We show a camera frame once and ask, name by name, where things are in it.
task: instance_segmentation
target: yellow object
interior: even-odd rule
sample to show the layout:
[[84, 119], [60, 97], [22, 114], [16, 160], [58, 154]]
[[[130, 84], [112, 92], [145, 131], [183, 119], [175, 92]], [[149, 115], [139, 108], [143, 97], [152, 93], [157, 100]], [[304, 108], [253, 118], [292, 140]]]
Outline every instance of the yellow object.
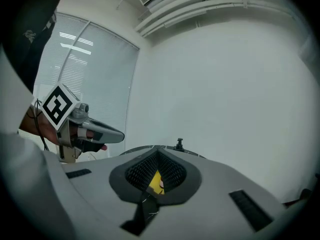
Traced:
[[149, 187], [153, 188], [153, 191], [157, 194], [165, 194], [165, 190], [160, 187], [160, 181], [161, 181], [161, 175], [159, 171], [157, 170], [155, 175], [153, 176], [153, 179], [151, 180]]

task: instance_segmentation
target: window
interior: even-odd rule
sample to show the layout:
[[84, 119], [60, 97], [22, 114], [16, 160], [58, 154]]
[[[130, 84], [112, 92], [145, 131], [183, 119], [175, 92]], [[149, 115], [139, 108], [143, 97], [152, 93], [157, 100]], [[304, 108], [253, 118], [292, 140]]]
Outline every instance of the window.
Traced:
[[[61, 81], [83, 103], [89, 104], [91, 118], [125, 132], [138, 52], [133, 44], [103, 27], [58, 13], [41, 57], [33, 95], [43, 100], [57, 81]], [[38, 136], [19, 132], [43, 149]], [[46, 142], [50, 151], [56, 152], [55, 145]], [[107, 146], [107, 151], [99, 151], [99, 157], [113, 157], [125, 151], [124, 142]]]

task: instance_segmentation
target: person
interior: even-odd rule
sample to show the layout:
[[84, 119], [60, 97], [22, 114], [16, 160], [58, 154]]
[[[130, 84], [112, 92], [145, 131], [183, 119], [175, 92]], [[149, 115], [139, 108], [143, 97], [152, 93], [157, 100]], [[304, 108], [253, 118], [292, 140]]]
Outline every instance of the person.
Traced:
[[[59, 1], [23, 0], [24, 5], [14, 15], [12, 25], [8, 27], [10, 31], [3, 41], [13, 68], [31, 93], [34, 90], [43, 50], [57, 21], [56, 12]], [[53, 144], [59, 145], [54, 127], [41, 110], [38, 110], [37, 120], [41, 135]], [[30, 134], [40, 135], [36, 128], [32, 105], [19, 128]], [[69, 130], [71, 136], [78, 133], [76, 126], [70, 126]], [[94, 133], [87, 130], [86, 136], [92, 138]], [[105, 151], [107, 146], [104, 145], [101, 149]]]

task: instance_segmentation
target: hand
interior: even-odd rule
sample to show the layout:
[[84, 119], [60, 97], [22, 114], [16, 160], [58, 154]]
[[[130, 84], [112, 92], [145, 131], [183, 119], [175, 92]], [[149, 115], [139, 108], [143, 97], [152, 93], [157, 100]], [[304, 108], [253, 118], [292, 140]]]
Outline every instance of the hand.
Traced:
[[[43, 135], [43, 137], [45, 137], [48, 141], [52, 142], [55, 145], [59, 145], [58, 139], [57, 139], [57, 134], [56, 134], [56, 130], [55, 128], [51, 125], [51, 123], [49, 122], [49, 120], [45, 117], [45, 115], [43, 113], [41, 113], [38, 116], [38, 124], [39, 124], [39, 129], [41, 131], [41, 134]], [[70, 126], [69, 127], [69, 132], [70, 132], [70, 136], [76, 136], [78, 135], [78, 127], [76, 126]], [[86, 131], [86, 136], [88, 138], [93, 138], [94, 136], [94, 132], [87, 130]], [[107, 150], [107, 146], [103, 145], [102, 146], [102, 150], [106, 151]]]

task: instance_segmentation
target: white wall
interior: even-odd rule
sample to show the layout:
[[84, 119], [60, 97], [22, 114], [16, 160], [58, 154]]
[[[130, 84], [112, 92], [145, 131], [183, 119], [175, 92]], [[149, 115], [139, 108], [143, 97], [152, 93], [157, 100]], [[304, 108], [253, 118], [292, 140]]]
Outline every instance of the white wall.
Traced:
[[315, 152], [318, 86], [285, 28], [230, 20], [152, 48], [136, 69], [126, 149], [175, 145], [227, 164], [280, 201], [307, 187]]
[[[134, 31], [134, 27], [138, 24], [138, 16], [141, 13], [126, 3], [125, 0], [116, 10], [119, 2], [120, 0], [60, 0], [57, 11], [92, 21], [139, 47], [135, 71], [140, 72], [140, 68], [145, 68], [151, 45], [148, 40]], [[94, 156], [97, 159], [106, 158], [108, 157], [108, 151], [101, 150], [94, 153]], [[77, 162], [87, 160], [94, 160], [94, 158], [86, 153], [82, 154]]]

